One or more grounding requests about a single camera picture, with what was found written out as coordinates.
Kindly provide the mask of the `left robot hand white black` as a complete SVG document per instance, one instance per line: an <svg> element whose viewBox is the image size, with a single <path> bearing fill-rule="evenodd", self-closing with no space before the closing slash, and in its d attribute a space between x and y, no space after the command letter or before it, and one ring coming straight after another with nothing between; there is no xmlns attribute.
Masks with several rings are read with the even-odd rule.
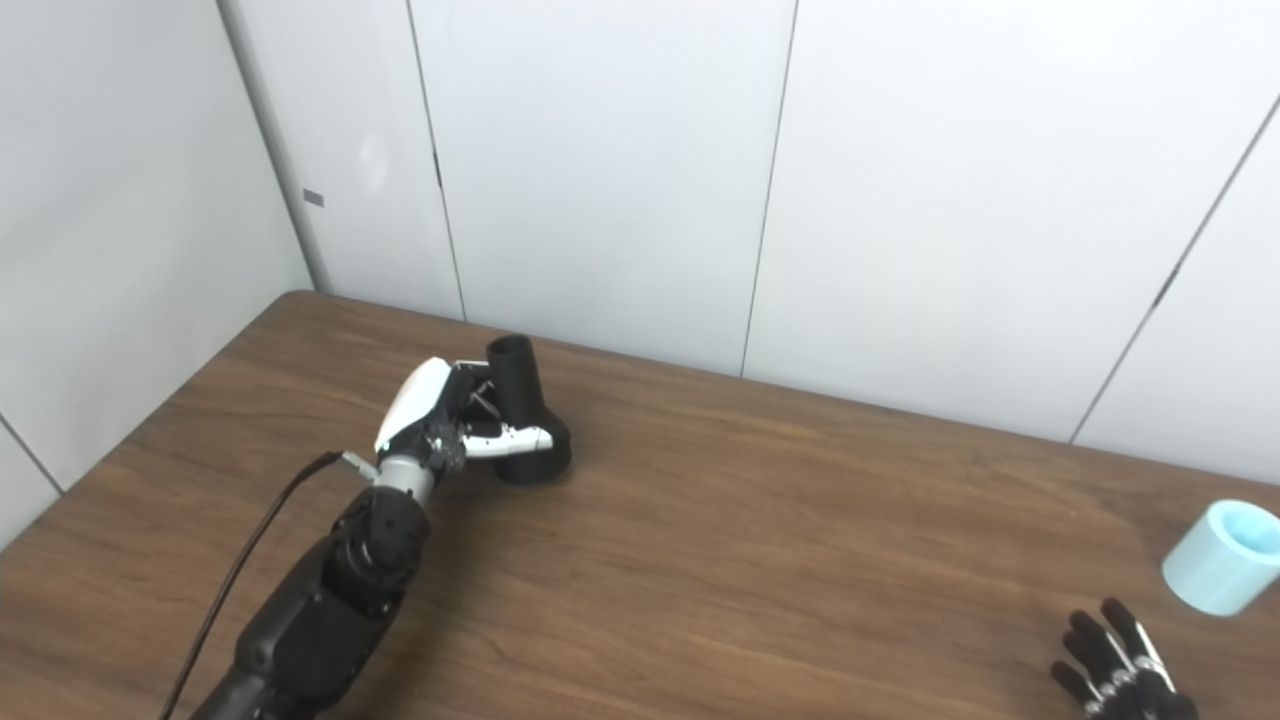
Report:
<svg viewBox="0 0 1280 720"><path fill-rule="evenodd" d="M375 439L376 459L406 457L442 477L467 461L535 457L554 475L572 457L571 436L529 406L529 391L486 361L431 357L393 398Z"/></svg>

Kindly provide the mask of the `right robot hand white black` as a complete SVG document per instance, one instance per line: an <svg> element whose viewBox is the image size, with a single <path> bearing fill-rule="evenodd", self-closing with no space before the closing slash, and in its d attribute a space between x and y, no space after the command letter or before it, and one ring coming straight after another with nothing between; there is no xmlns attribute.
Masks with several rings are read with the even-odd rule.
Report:
<svg viewBox="0 0 1280 720"><path fill-rule="evenodd" d="M1144 624L1108 597L1101 618L1083 610L1068 616L1050 676L1084 719L1201 719L1196 701L1179 691Z"/></svg>

